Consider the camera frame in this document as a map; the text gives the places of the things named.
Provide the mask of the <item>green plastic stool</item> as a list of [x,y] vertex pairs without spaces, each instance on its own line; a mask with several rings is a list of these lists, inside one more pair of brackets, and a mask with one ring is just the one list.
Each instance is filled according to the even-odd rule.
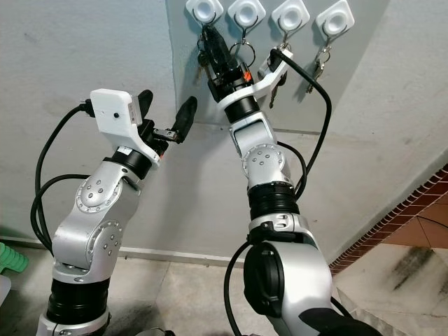
[[29,259],[22,253],[7,246],[5,243],[0,243],[0,265],[2,271],[13,271],[21,273],[26,270],[29,265]]

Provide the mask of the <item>silver hanging key bunch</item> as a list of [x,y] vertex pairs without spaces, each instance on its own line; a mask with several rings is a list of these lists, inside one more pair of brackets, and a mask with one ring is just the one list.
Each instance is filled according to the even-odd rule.
[[330,55],[330,51],[332,51],[332,42],[333,37],[328,36],[324,46],[318,51],[316,55],[316,63],[314,64],[314,72],[311,74],[313,76],[314,81],[317,81],[324,71],[326,67],[327,61],[330,60],[332,55]]
[[[279,49],[279,51],[289,51],[292,52],[291,50],[291,45],[289,45],[288,39],[289,39],[289,34],[291,34],[290,31],[285,31],[285,29],[283,29],[283,39],[281,44],[279,44],[277,46],[277,48]],[[278,67],[278,60],[276,60],[272,55],[269,55],[269,57],[267,58],[267,67],[269,71],[275,71],[276,68]],[[271,98],[269,98],[269,108],[273,109],[273,103],[274,100],[277,96],[277,92],[279,87],[281,87],[282,85],[285,84],[286,80],[288,77],[288,71],[285,70],[282,73],[282,76],[279,77],[278,83],[275,84],[275,86],[272,87],[272,91],[271,91]]]

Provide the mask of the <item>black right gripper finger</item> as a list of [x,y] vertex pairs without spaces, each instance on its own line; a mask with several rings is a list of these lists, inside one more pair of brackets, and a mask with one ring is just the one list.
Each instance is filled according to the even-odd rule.
[[221,33],[211,24],[202,26],[199,40],[215,77],[228,70],[228,46]]
[[211,34],[214,38],[213,45],[210,47],[212,56],[210,67],[214,74],[242,73],[243,64],[231,54],[230,47],[216,28],[211,28]]

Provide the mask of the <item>white square wall hook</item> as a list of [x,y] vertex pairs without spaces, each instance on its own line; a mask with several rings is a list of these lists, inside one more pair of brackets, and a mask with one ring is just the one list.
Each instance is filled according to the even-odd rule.
[[340,36],[348,32],[355,24],[356,20],[348,0],[336,0],[332,6],[316,17],[318,29],[326,36]]
[[227,13],[238,27],[244,29],[259,25],[267,15],[260,0],[234,0],[228,6]]
[[307,25],[311,15],[303,0],[284,0],[272,11],[271,20],[282,32],[291,33]]
[[185,9],[192,16],[192,19],[201,25],[214,23],[224,16],[224,8],[220,0],[187,0]]

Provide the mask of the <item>white folding table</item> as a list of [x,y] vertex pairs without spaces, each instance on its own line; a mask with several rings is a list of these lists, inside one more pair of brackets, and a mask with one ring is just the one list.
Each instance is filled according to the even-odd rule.
[[3,305],[12,290],[12,279],[4,275],[0,276],[0,305]]

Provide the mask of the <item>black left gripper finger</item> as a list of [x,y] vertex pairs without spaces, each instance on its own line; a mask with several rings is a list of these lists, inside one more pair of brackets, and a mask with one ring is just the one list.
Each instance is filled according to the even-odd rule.
[[148,109],[151,107],[151,103],[153,103],[153,97],[154,94],[151,90],[143,90],[136,96],[141,116],[141,126],[154,126],[154,121],[147,118]]
[[171,126],[171,132],[174,134],[173,141],[175,143],[182,144],[186,140],[186,137],[188,137],[188,133],[193,126],[193,118],[195,118],[197,105],[195,96],[189,96],[177,111],[175,122]]

